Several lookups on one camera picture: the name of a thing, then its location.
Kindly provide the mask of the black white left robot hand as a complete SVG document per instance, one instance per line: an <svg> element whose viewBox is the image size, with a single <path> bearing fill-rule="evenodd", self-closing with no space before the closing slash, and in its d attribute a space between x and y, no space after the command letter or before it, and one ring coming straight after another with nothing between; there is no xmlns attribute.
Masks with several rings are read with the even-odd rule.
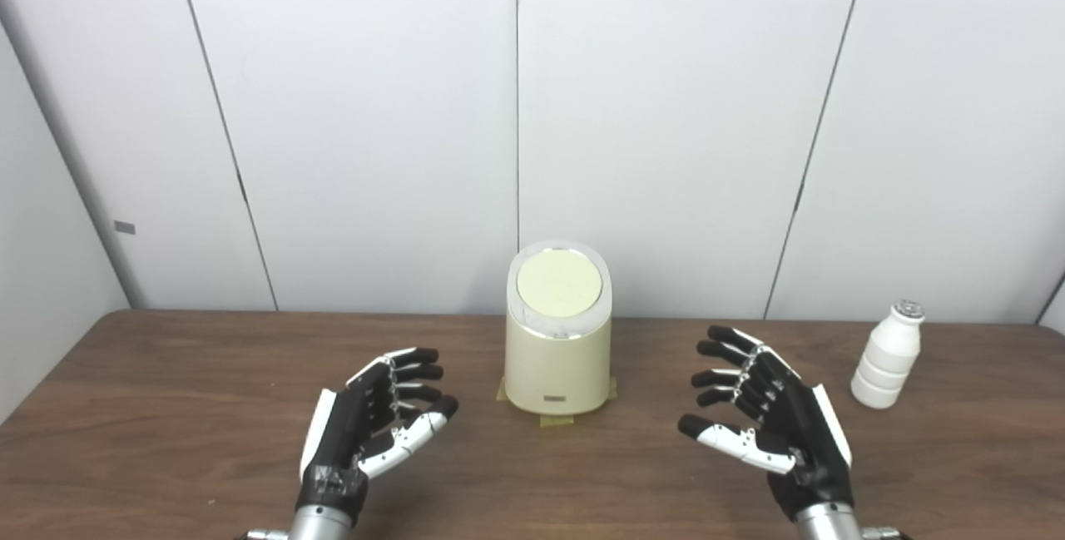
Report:
<svg viewBox="0 0 1065 540"><path fill-rule="evenodd" d="M323 389L301 453L300 493L290 539L347 539L368 485L400 465L448 425L455 397L429 384L443 377L433 348L381 354L342 389Z"/></svg>

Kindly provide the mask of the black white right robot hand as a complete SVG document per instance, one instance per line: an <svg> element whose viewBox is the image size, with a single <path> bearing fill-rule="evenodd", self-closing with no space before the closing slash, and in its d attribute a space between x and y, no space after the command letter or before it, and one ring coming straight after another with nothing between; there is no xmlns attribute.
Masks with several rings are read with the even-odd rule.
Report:
<svg viewBox="0 0 1065 540"><path fill-rule="evenodd" d="M730 363L692 375L697 404L731 404L754 427L684 414L681 433L765 471L791 523L812 508L854 506L852 453L823 384L807 384L768 344L726 325L711 325L697 353Z"/></svg>

